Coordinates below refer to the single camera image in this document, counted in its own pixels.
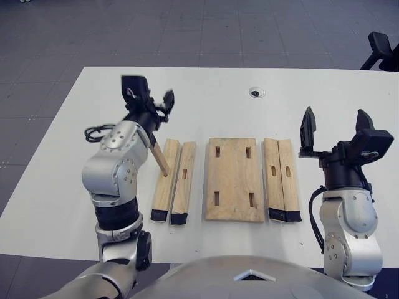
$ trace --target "black cable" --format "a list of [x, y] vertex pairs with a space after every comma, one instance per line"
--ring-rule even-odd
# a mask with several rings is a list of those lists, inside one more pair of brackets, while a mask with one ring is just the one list
[[316, 220], [314, 220], [313, 217], [313, 200], [320, 194], [322, 194], [324, 191], [326, 191], [327, 189], [324, 186], [320, 186], [320, 188], [318, 188], [318, 190], [314, 191], [312, 196], [310, 197], [310, 201], [309, 201], [309, 216], [310, 216], [310, 224], [312, 225], [312, 229], [313, 229], [313, 233], [316, 237], [316, 241], [317, 243], [319, 243], [319, 246], [322, 250], [322, 254], [324, 254], [324, 239], [322, 234], [320, 233], [319, 228], [317, 227], [317, 223]]
[[100, 142], [101, 139], [105, 136], [105, 134], [101, 135], [101, 136], [98, 136], [98, 137], [93, 137], [92, 134], [93, 133], [101, 134], [101, 131], [103, 131], [103, 130], [112, 130], [114, 128], [114, 126], [115, 125], [113, 125], [113, 124], [107, 124], [107, 125], [93, 126], [91, 128], [87, 128], [85, 130], [86, 141], [87, 142], [91, 142], [91, 143]]
[[367, 191], [369, 191], [371, 193], [370, 185], [368, 184], [366, 176], [363, 173], [362, 167], [355, 166], [353, 168], [354, 168], [355, 172], [360, 176], [360, 179], [362, 180], [364, 189], [366, 189]]

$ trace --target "wooden board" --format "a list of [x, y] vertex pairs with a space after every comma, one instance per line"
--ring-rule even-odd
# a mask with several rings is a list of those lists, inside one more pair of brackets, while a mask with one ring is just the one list
[[160, 176], [155, 188], [155, 198], [151, 211], [151, 220], [166, 221], [173, 194], [174, 182], [176, 181], [177, 162], [179, 158], [179, 141], [167, 139], [163, 155], [169, 168], [169, 175], [164, 176], [160, 171]]
[[286, 220], [284, 196], [282, 194], [279, 145], [277, 140], [265, 138], [263, 141], [263, 165], [267, 194], [267, 210], [270, 219]]
[[264, 222], [255, 139], [209, 139], [206, 219]]
[[300, 218], [291, 140], [279, 140], [278, 145], [281, 167], [282, 193], [284, 196], [284, 207], [286, 209], [286, 221], [302, 221], [302, 219]]
[[190, 200], [191, 180], [193, 178], [195, 142], [184, 142], [181, 148], [176, 191], [173, 199], [171, 224], [186, 224]]

